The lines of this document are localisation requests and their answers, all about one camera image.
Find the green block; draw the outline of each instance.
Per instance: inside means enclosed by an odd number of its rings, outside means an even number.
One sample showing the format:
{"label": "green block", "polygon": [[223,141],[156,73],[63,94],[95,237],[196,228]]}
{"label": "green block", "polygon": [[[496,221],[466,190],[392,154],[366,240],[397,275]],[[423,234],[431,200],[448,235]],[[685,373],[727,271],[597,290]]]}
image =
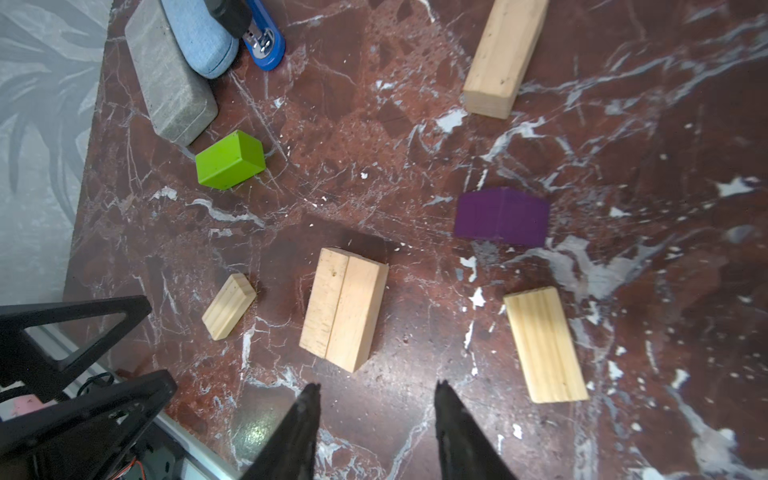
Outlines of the green block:
{"label": "green block", "polygon": [[266,168],[261,142],[239,130],[201,151],[194,161],[200,185],[219,190],[248,180]]}

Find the black handle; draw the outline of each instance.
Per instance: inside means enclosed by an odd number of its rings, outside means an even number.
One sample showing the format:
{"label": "black handle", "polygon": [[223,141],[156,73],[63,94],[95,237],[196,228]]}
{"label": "black handle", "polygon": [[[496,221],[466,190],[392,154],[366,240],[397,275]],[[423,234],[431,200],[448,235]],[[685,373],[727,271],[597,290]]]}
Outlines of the black handle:
{"label": "black handle", "polygon": [[230,35],[235,38],[245,35],[253,16],[245,0],[205,0],[205,6]]}

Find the blue fabric case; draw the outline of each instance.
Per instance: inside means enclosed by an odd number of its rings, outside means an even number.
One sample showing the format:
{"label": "blue fabric case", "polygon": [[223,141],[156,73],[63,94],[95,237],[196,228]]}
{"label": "blue fabric case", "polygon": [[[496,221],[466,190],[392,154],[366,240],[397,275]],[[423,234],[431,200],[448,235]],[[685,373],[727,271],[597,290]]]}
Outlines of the blue fabric case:
{"label": "blue fabric case", "polygon": [[162,0],[165,16],[187,63],[205,78],[223,74],[237,56],[240,39],[208,13],[205,0]]}

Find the gray floor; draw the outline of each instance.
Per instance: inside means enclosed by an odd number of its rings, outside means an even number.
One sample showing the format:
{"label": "gray floor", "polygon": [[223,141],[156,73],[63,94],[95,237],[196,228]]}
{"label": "gray floor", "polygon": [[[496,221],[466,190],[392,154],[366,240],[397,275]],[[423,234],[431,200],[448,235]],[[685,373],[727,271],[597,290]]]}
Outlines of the gray floor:
{"label": "gray floor", "polygon": [[61,301],[111,0],[0,0],[0,305]]}

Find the small wooden block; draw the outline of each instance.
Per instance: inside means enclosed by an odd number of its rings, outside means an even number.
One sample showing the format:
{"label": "small wooden block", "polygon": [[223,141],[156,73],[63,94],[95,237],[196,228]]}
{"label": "small wooden block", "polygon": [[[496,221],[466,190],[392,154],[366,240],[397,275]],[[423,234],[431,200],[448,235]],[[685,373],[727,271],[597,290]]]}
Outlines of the small wooden block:
{"label": "small wooden block", "polygon": [[323,248],[299,345],[348,372],[360,368],[371,351],[388,273],[383,263]]}
{"label": "small wooden block", "polygon": [[255,298],[256,290],[245,275],[230,275],[203,314],[203,323],[210,336],[214,340],[226,338]]}
{"label": "small wooden block", "polygon": [[515,103],[549,0],[495,0],[464,83],[465,108],[506,118]]}
{"label": "small wooden block", "polygon": [[531,400],[586,400],[587,388],[557,289],[512,293],[504,303]]}

